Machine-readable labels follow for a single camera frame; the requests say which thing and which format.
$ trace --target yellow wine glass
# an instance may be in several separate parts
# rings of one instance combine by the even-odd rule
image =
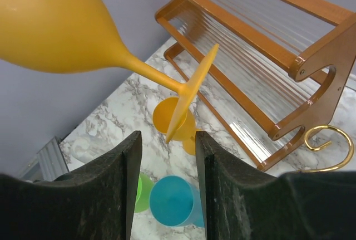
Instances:
[[[177,92],[167,143],[219,48],[215,45],[182,84],[130,53],[101,0],[0,0],[0,35],[0,58],[18,66],[58,74],[122,67]]]

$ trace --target gray metal object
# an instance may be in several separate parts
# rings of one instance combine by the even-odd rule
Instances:
[[[57,177],[69,172],[56,137],[49,141],[37,153],[37,159],[44,180],[51,182]]]

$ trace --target wooden rack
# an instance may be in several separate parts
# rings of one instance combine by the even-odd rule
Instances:
[[[210,76],[278,149],[258,157],[199,97],[261,170],[301,146],[308,129],[330,123],[356,57],[356,13],[324,0],[172,0],[156,20],[177,40],[165,57],[186,79],[175,58],[187,52],[200,62],[220,44]]]

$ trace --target brass ring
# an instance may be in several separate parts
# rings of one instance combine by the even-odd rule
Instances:
[[[348,145],[349,145],[349,153],[347,154],[347,156],[345,157],[345,159],[343,161],[341,161],[339,164],[336,164],[334,166],[330,166],[328,168],[323,168],[323,169],[305,169],[305,170],[298,170],[299,172],[329,172],[329,171],[332,171],[332,170],[337,170],[337,169],[340,169],[342,167],[344,167],[345,165],[347,165],[352,156],[354,155],[354,151],[355,151],[355,147],[354,147],[354,143],[352,142],[352,139],[351,137],[346,134],[343,130],[340,130],[339,128],[336,128],[334,126],[331,126],[331,125],[320,125],[320,126],[316,126],[316,127],[313,127],[311,129],[309,129],[305,135],[304,135],[304,142],[305,142],[305,145],[306,147],[313,151],[313,152],[317,152],[317,151],[320,151],[322,149],[324,149],[325,147],[329,146],[330,144],[332,144],[331,141],[328,141],[327,143],[325,144],[322,144],[320,146],[316,146],[316,147],[313,147],[309,144],[309,137],[310,137],[310,134],[315,131],[315,130],[321,130],[321,129],[329,129],[329,130],[333,130],[333,131],[336,131],[338,132],[339,134],[341,134],[342,136],[344,136],[344,138],[347,140],[348,142]]]

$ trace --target white marble surface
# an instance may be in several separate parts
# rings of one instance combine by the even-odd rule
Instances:
[[[183,82],[179,73],[163,58],[163,52],[174,42],[173,39],[168,40],[147,63],[175,80]],[[204,82],[204,85],[204,90],[209,90],[209,79]],[[133,74],[61,143],[69,169],[76,169],[83,162],[86,163],[100,156],[120,143],[132,131],[140,130],[143,143],[141,163],[143,173],[150,176],[153,181],[174,174],[198,186],[195,157],[187,155],[180,142],[172,141],[166,145],[164,136],[152,125],[155,106],[169,96],[174,96],[174,93]],[[214,96],[217,95],[210,93],[209,100],[219,99]],[[352,114],[354,105],[356,105],[356,92],[346,88],[332,124],[345,130],[355,140],[356,114]],[[209,132],[226,150],[254,166],[203,102],[196,98],[191,105],[191,110],[196,117],[198,128]],[[332,147],[319,153],[300,148],[272,167],[268,173],[277,176],[292,170],[321,168],[336,164],[346,156],[347,145],[340,135],[330,132],[320,133],[315,141],[320,144],[328,139],[333,141]],[[356,158],[344,168],[344,170],[350,169],[356,169]],[[195,226],[177,228],[162,226],[147,210],[134,215],[131,239],[198,240],[205,239],[205,236],[204,229]]]

